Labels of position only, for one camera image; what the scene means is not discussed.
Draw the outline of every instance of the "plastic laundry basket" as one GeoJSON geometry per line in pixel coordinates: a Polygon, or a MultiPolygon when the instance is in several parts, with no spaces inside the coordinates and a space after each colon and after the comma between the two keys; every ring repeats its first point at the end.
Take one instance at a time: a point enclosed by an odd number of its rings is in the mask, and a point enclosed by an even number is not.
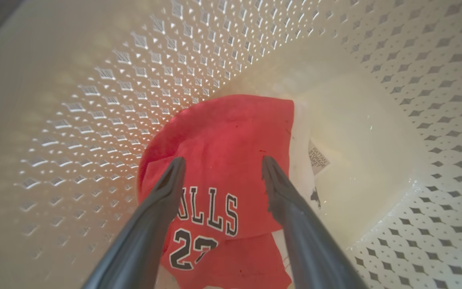
{"type": "Polygon", "coordinates": [[[24,2],[0,28],[0,288],[81,287],[154,134],[238,92],[307,104],[312,208],[370,287],[462,288],[462,0],[24,2]]]}

